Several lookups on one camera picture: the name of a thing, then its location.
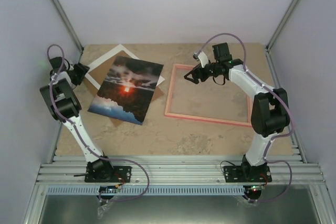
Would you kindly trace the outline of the white mat border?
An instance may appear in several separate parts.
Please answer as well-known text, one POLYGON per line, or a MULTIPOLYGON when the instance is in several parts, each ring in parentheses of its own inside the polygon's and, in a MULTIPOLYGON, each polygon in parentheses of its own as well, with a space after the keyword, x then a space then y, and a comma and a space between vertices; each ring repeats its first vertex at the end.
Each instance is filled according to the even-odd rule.
POLYGON ((130 50, 128 50, 125 46, 122 44, 117 45, 104 55, 100 56, 98 59, 94 60, 92 63, 88 65, 90 68, 89 71, 86 73, 85 77, 86 79, 97 89, 99 90, 101 85, 90 75, 93 70, 95 70, 97 67, 99 67, 101 64, 103 64, 105 61, 115 57, 120 52, 125 52, 128 56, 130 56, 132 59, 140 60, 139 57, 137 57, 134 53, 132 53, 130 50))

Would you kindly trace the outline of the pink picture frame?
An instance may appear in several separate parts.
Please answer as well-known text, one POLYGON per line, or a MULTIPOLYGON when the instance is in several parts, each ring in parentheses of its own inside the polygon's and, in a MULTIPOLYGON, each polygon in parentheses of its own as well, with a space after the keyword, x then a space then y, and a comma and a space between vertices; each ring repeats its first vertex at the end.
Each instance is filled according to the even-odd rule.
POLYGON ((191 121, 199 121, 199 122, 208 122, 208 123, 217 123, 217 124, 226 124, 226 125, 233 125, 233 126, 242 126, 242 127, 251 127, 250 119, 251 119, 251 112, 252 112, 252 105, 253 102, 249 96, 247 97, 247 122, 238 122, 233 120, 226 120, 226 119, 216 119, 216 118, 207 118, 202 116, 195 116, 195 115, 187 115, 187 114, 178 114, 178 113, 171 113, 171 103, 173 99, 173 88, 175 84, 175 76, 176 71, 178 69, 182 70, 192 70, 192 65, 186 65, 181 63, 174 63, 170 78, 170 85, 169 90, 167 92, 167 101, 165 106, 164 115, 169 118, 175 119, 184 119, 184 120, 191 120, 191 121))

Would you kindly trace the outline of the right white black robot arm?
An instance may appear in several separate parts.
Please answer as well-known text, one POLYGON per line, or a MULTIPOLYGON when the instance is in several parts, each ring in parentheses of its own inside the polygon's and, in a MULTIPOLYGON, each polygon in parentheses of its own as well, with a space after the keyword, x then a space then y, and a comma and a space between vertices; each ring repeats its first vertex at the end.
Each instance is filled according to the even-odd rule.
POLYGON ((290 123, 287 92, 283 88, 275 89, 263 83, 246 66, 246 60, 233 59, 227 43, 212 47, 215 62, 210 62, 207 55, 197 51, 193 57, 198 61, 184 79, 198 84, 209 77, 222 76, 240 87, 253 101, 251 125, 254 138, 240 166, 241 176, 252 182, 260 174, 267 174, 266 157, 276 137, 290 123))

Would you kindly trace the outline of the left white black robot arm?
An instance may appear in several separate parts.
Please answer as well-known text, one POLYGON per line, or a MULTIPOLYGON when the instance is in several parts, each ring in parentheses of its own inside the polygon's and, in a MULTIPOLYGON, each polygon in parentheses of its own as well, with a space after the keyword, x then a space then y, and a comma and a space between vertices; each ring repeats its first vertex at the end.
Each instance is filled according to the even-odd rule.
POLYGON ((110 182, 115 169, 104 152, 94 143, 81 119, 81 104, 73 88, 80 85, 89 67, 77 63, 70 64, 62 57, 49 60, 52 71, 50 84, 40 88, 40 93, 51 116, 61 122, 74 136, 87 162, 85 182, 110 182))

